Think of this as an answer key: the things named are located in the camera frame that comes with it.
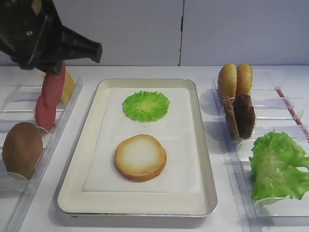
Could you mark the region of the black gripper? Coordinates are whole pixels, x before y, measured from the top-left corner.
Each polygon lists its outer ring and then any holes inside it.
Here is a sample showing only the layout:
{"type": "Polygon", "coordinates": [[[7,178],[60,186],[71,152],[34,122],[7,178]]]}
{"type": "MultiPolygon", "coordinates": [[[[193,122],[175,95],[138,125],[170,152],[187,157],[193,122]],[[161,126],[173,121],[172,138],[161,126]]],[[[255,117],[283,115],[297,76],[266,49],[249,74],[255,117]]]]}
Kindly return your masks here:
{"type": "Polygon", "coordinates": [[[62,26],[53,1],[0,2],[0,50],[23,70],[60,73],[62,59],[55,51],[61,29],[63,60],[88,58],[100,63],[102,44],[62,26]]]}

